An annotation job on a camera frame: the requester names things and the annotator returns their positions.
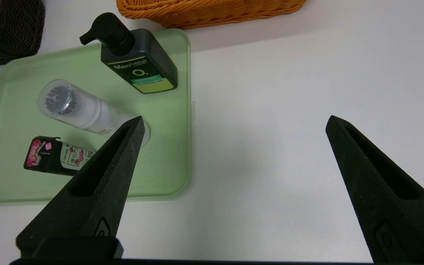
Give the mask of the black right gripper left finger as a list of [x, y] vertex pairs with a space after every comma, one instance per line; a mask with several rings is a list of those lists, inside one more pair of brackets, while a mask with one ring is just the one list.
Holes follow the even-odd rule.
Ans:
[[23, 259], [114, 259], [145, 125], [125, 122], [19, 233]]

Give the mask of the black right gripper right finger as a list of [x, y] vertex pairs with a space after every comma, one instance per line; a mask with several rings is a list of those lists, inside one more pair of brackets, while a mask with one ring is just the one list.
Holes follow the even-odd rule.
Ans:
[[424, 264], [424, 188], [353, 124], [325, 132], [375, 264]]

